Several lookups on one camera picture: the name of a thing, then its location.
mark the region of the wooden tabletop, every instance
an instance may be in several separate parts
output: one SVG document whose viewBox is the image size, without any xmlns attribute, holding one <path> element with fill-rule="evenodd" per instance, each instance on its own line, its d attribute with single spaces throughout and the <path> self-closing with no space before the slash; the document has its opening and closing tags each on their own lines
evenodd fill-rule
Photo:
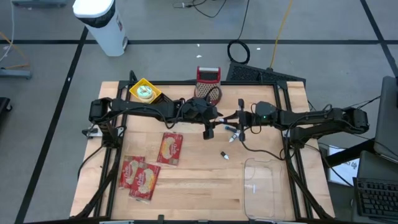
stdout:
<svg viewBox="0 0 398 224">
<path fill-rule="evenodd" d="M 103 82 L 99 97 L 116 97 L 117 87 L 118 82 Z M 189 99 L 193 96 L 194 90 L 194 86 L 159 85 L 157 87 L 173 100 L 181 97 Z M 288 87 L 293 111 L 308 111 L 303 83 L 288 82 Z M 250 110 L 249 106 L 258 101 L 275 104 L 271 86 L 223 85 L 221 89 L 223 98 L 217 105 L 217 109 L 225 116 L 237 110 L 238 98 L 244 100 L 246 110 Z M 284 102 L 281 91 L 280 97 L 281 102 Z M 243 180 L 244 164 L 247 159 L 255 158 L 257 161 L 268 162 L 267 166 L 270 168 L 270 171 L 258 169 L 256 178 L 259 179 L 259 183 L 271 184 L 265 186 L 264 189 L 258 187 L 255 197 L 245 192 L 246 200 L 248 200 L 246 212 L 249 213 L 248 215 L 294 220 L 284 161 L 277 161 L 263 152 L 247 151 L 239 141 L 229 143 L 231 133 L 224 130 L 222 126 L 216 127 L 215 136 L 210 140 L 203 140 L 204 127 L 199 124 L 178 123 L 171 131 L 183 134 L 178 166 L 162 166 L 150 203 L 138 202 L 130 198 L 128 189 L 117 189 L 112 219 L 156 220 L 158 215 L 164 215 L 166 220 L 247 220 L 244 201 L 244 188 L 247 190 L 247 183 Z M 146 162 L 156 164 L 164 132 L 170 132 L 170 130 L 166 129 L 164 123 L 154 118 L 128 116 L 122 158 L 124 155 L 145 156 Z M 265 149 L 274 154 L 279 154 L 282 149 L 280 131 L 271 127 L 262 127 L 260 134 L 246 131 L 245 143 L 251 149 Z M 85 158 L 100 144 L 101 138 L 89 140 Z M 318 147 L 314 139 L 311 139 L 308 144 Z M 229 155 L 229 160 L 220 155 L 221 151 Z M 105 150 L 102 150 L 82 168 L 70 215 L 80 212 L 96 192 L 104 155 Z M 302 160 L 308 189 L 326 212 L 334 216 L 320 153 L 306 147 L 302 149 Z M 299 188 L 297 190 L 301 214 L 304 217 L 302 194 Z M 104 194 L 103 200 L 102 215 L 105 213 L 108 191 Z"/>
</svg>

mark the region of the yellow box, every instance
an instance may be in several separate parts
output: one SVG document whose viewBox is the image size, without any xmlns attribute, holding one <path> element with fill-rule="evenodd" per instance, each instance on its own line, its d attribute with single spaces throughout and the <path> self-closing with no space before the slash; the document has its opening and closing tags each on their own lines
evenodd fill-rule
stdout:
<svg viewBox="0 0 398 224">
<path fill-rule="evenodd" d="M 141 99 L 137 95 L 137 89 L 140 86 L 144 86 L 144 85 L 149 86 L 152 89 L 153 93 L 155 94 L 154 99 L 149 102 L 149 103 L 152 103 L 154 100 L 156 100 L 160 96 L 160 94 L 162 92 L 160 89 L 156 88 L 151 82 L 149 82 L 145 78 L 141 78 L 141 80 L 139 80 L 134 86 L 132 86 L 129 91 L 133 96 L 135 96 L 138 100 L 141 101 Z"/>
</svg>

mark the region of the white trash can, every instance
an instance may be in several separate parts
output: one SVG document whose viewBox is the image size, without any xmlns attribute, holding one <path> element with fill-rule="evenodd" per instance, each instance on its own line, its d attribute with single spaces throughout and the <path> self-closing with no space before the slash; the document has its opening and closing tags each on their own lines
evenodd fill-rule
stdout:
<svg viewBox="0 0 398 224">
<path fill-rule="evenodd" d="M 94 36 L 107 56 L 124 53 L 128 39 L 115 0 L 76 0 L 73 13 Z"/>
</svg>

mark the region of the red snack bag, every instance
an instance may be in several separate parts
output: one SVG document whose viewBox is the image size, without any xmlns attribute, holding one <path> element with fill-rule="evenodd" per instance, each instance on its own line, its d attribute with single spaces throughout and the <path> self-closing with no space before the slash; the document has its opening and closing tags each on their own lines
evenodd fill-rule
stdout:
<svg viewBox="0 0 398 224">
<path fill-rule="evenodd" d="M 145 157 L 143 156 L 124 156 L 122 172 L 120 174 L 120 189 L 130 189 L 133 183 L 134 176 L 140 162 L 144 162 Z"/>
<path fill-rule="evenodd" d="M 160 166 L 140 162 L 134 182 L 131 185 L 130 197 L 151 200 L 159 172 Z"/>
<path fill-rule="evenodd" d="M 181 146 L 181 134 L 164 133 L 157 162 L 176 166 L 180 159 Z"/>
</svg>

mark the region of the transparent plastic bin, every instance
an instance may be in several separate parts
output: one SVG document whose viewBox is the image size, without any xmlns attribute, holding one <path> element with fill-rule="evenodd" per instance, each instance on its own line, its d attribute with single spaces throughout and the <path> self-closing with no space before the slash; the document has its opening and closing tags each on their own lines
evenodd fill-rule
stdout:
<svg viewBox="0 0 398 224">
<path fill-rule="evenodd" d="M 248 159 L 244 163 L 244 212 L 253 220 L 285 220 L 282 163 Z"/>
</svg>

